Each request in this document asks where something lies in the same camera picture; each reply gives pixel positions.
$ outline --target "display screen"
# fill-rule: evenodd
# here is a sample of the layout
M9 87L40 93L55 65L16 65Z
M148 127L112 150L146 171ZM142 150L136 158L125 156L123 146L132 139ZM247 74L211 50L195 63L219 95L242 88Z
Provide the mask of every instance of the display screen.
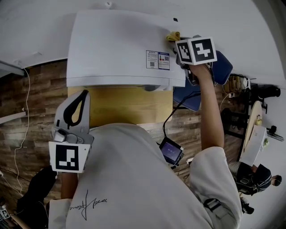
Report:
M177 161L180 153L182 152L179 148L171 145L170 143L166 142L161 149L163 155L165 157L170 158L173 161Z

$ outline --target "white t-shirt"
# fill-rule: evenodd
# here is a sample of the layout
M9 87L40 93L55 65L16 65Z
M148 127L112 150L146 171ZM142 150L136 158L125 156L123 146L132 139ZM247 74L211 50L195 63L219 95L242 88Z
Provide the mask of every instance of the white t-shirt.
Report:
M90 134L94 142L74 198L51 200L49 228L239 226L240 199L222 148L208 148L195 156L188 188L167 166L158 145L141 127L110 124ZM229 223L203 206L202 199L209 198L221 202L230 216Z

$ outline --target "small screen device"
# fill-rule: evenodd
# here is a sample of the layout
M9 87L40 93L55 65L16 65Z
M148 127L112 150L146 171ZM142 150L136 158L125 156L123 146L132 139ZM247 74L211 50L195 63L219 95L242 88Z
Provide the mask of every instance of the small screen device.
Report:
M177 166L179 160L182 158L182 152L184 149L167 137L165 137L160 144L160 149L165 160L169 164Z

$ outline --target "white sleeve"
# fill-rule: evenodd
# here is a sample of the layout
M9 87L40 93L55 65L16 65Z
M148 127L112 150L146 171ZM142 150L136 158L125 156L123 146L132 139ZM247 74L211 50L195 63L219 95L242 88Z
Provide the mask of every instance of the white sleeve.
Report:
M203 199L219 200L231 216L232 228L239 227L242 217L240 197L223 148L210 147L194 157L190 165L190 189L203 196Z
M49 228L65 229L67 213L69 211L72 199L59 199L50 201Z

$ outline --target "label sticker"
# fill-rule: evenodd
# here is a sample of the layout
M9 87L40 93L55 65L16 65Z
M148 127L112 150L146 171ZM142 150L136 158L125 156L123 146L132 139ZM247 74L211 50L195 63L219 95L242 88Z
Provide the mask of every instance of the label sticker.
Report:
M158 69L158 52L146 50L146 68Z
M158 52L159 69L170 70L170 55L165 52Z

